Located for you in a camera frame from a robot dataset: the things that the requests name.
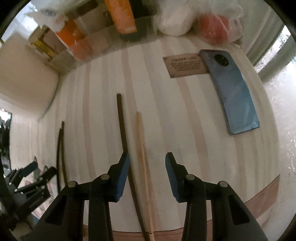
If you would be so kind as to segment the light wooden chopstick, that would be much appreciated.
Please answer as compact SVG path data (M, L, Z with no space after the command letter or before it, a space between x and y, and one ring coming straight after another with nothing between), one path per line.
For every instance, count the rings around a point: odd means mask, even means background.
M138 134L138 145L139 145L139 166L142 171L142 178L144 184L144 210L145 217L147 221L147 231L149 235L149 240L155 240L154 237L154 225L152 219L152 206L149 195L149 180L147 175L146 158L145 158L145 146L144 146L144 131L142 128L142 114L136 112L136 122L137 122L137 134Z

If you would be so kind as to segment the dark brown chopstick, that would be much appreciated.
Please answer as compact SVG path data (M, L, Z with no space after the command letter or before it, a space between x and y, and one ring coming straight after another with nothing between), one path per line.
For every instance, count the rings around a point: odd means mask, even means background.
M66 185L68 183L67 174L66 174L66 165L65 165L65 148L64 148L64 127L65 122L62 121L61 125L61 165L62 165L62 173L63 173L63 180L64 184Z

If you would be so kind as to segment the striped cat table mat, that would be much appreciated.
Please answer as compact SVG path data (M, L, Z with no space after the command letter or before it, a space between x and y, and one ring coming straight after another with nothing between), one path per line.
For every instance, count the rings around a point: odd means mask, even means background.
M170 78L163 57L197 53L210 46L195 37L163 37L99 57L61 80L41 120L14 114L11 165L37 159L54 166L59 128L69 180L92 181L122 154L117 94L122 95L125 130L138 201L144 210L136 112L142 114L152 219L156 239L180 240L186 206L173 197L165 167L172 152L189 173L206 182L230 184L263 225L278 196L278 131L262 81L242 49L229 45L252 95L260 127L232 136L207 74Z

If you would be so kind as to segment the blue smartphone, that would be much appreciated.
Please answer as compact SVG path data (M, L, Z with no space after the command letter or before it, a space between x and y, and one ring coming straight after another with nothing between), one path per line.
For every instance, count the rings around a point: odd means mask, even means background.
M201 50L200 56L216 89L229 134L237 135L260 127L251 93L231 54Z

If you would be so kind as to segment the cream utensil holder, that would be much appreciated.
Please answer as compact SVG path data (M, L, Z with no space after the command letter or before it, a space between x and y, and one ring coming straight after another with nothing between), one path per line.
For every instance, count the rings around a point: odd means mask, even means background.
M59 74L47 66L19 33L1 47L1 108L40 118L53 99Z

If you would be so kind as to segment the brown label card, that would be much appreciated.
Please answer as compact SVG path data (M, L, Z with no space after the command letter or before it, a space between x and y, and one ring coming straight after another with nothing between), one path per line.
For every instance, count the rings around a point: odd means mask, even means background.
M170 78L209 73L199 53L165 56L163 61Z

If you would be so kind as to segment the clear condiment tray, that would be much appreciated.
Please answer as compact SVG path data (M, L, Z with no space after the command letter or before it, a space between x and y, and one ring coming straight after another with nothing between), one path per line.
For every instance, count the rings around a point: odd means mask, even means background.
M71 50L65 47L47 27L36 28L30 36L29 47L41 56L46 66L59 74L66 74L78 66L105 54L157 39L156 16L143 16L136 19L135 23L138 31L132 34L121 35L112 25L85 37L86 42L92 49L91 55L86 60L76 59ZM55 50L57 55L51 60L45 58L32 45L36 40L46 43Z

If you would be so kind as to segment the yellow box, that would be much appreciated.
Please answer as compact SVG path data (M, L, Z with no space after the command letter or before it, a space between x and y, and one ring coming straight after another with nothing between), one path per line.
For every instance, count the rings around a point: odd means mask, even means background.
M45 58L49 60L53 59L57 55L55 50L53 50L50 46L40 40L34 41L32 45L40 54L42 54Z

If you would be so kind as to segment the white plastic bag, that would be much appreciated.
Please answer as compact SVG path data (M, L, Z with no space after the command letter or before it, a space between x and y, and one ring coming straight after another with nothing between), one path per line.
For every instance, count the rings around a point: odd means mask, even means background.
M238 1L158 1L158 30L179 37L193 31L212 45L235 42L243 36L243 9Z

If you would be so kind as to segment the white paper packet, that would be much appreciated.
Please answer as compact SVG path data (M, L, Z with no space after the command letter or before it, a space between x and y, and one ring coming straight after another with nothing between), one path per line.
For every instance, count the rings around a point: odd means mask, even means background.
M92 49L86 42L84 33L73 20L53 9L41 9L39 12L44 24L71 50L76 59L88 59Z

